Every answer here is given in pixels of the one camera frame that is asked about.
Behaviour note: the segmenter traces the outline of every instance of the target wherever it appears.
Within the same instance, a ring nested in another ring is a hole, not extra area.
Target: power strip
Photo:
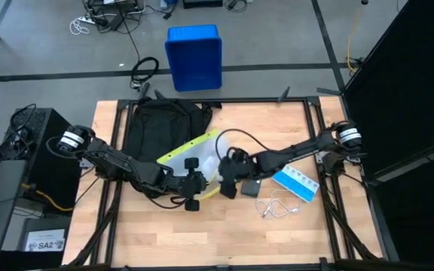
[[[79,17],[78,20],[83,23],[95,24],[95,22],[91,18],[86,16]]]

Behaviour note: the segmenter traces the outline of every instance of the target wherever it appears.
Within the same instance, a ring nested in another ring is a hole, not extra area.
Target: ziploc bag
[[[188,170],[185,169],[185,159],[192,157],[199,159],[199,167],[195,170],[202,172],[203,177],[205,177],[209,185],[207,185],[205,191],[196,194],[195,199],[206,199],[217,193],[220,189],[219,181],[222,179],[219,175],[220,160],[215,152],[215,141],[220,133],[218,129],[213,129],[157,160],[158,163],[171,167],[175,176],[186,176]],[[219,153],[225,154],[228,146],[228,141],[224,136],[221,136],[217,146]]]

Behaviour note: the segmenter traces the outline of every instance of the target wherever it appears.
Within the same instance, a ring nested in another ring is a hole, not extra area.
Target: blue box
[[[165,50],[177,91],[222,86],[222,40],[216,25],[169,28]]]

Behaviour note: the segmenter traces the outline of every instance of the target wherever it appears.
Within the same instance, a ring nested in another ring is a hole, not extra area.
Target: computer tower
[[[72,159],[64,159],[53,155],[46,147],[48,139],[50,146],[54,148],[58,138],[63,135],[70,123],[52,108],[25,109],[15,114],[0,151],[0,160],[27,160],[24,184],[33,185],[36,190],[46,193],[53,201],[67,209],[75,204],[81,169],[79,162]],[[11,130],[17,130],[24,126],[24,140],[29,145],[27,153],[21,155],[21,151],[15,151],[11,144],[17,135]],[[46,211],[61,212],[54,208],[47,199],[32,191],[22,189],[20,196],[32,201],[39,201],[47,207]]]

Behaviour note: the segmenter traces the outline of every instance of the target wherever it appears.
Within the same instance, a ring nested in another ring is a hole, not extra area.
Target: yellow cable
[[[351,48],[351,38],[354,35],[354,32],[356,31],[356,27],[358,26],[358,22],[359,22],[359,18],[361,17],[361,13],[364,9],[364,5],[361,5],[356,13],[356,19],[354,20],[353,23],[353,28],[351,29],[351,34],[350,37],[347,39],[347,57],[346,57],[346,64],[347,64],[347,68],[349,70],[351,70],[352,72],[357,72],[357,70],[355,68],[353,68],[351,66],[351,61],[350,61],[350,48]]]
[[[24,188],[26,188],[26,189],[29,189],[29,185],[28,185],[28,184],[21,184],[21,186],[24,187]],[[54,206],[54,208],[56,208],[56,209],[58,209],[58,210],[60,210],[60,211],[62,211],[62,212],[70,212],[70,211],[73,210],[73,208],[63,208],[63,207],[57,205],[57,203],[54,202],[54,200],[51,199],[50,196],[48,196],[47,194],[41,192],[40,190],[37,190],[36,193],[37,193],[38,195],[41,195],[41,196],[44,197],[45,199],[47,199],[47,200],[51,203],[51,205]]]

